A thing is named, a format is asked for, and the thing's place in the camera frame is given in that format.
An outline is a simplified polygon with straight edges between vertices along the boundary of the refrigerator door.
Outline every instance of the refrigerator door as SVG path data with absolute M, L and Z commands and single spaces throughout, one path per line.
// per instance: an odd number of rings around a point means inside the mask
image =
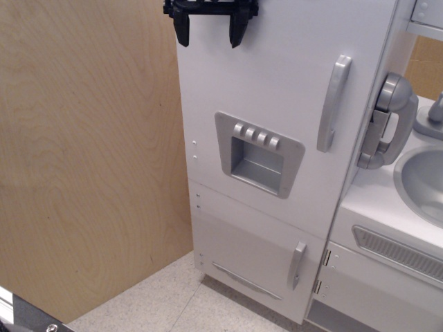
M 301 324 L 323 241 L 190 181 L 199 270 Z
M 193 16 L 189 47 L 177 45 L 189 179 L 326 239 L 392 18 L 406 3 L 261 1 L 235 49 L 226 42 L 228 17 Z M 340 56 L 352 65 L 339 98 L 327 98 Z M 334 112 L 323 127 L 333 137 L 319 133 L 325 100 Z M 288 195 L 225 175 L 218 111 L 305 148 Z

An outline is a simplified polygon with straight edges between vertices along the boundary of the tile floor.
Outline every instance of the tile floor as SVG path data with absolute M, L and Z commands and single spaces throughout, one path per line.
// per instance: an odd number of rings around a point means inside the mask
M 205 276 L 192 252 L 68 325 L 77 332 L 323 332 Z

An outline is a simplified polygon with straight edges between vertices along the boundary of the ice dispenser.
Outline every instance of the ice dispenser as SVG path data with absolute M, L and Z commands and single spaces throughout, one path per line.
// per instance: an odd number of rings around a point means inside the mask
M 217 112 L 223 172 L 281 199 L 291 191 L 305 146 L 249 122 Z

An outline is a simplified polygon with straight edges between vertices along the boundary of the gray vent grille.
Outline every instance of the gray vent grille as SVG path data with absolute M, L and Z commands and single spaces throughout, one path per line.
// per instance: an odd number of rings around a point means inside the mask
M 443 282 L 442 260 L 359 226 L 352 231 L 360 248 Z

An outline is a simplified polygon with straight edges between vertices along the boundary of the plywood wall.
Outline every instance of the plywood wall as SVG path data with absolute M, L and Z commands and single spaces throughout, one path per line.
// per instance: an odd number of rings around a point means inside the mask
M 413 85 L 414 92 L 436 100 L 443 91 L 443 42 L 417 38 L 406 77 Z
M 0 0 L 0 285 L 69 322 L 192 250 L 158 0 Z

